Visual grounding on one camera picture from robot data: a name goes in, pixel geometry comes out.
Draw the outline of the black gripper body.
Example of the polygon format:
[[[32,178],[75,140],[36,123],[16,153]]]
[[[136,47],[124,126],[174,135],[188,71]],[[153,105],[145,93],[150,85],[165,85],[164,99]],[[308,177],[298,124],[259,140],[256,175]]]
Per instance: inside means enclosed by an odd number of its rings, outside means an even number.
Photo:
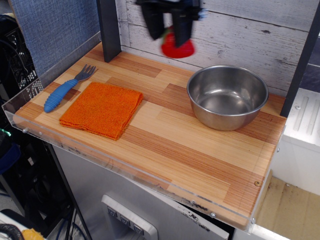
[[[194,21],[207,16],[207,10],[201,7],[200,0],[136,0],[144,18],[163,17],[163,14],[176,14],[180,18]]]

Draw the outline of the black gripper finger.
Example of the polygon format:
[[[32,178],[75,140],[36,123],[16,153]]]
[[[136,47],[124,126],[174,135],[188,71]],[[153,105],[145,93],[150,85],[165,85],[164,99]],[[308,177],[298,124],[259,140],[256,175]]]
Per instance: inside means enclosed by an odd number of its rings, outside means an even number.
[[[179,48],[191,38],[193,20],[185,12],[172,12],[171,16],[175,46]]]
[[[151,38],[159,39],[163,34],[163,13],[153,4],[143,4],[141,10]]]

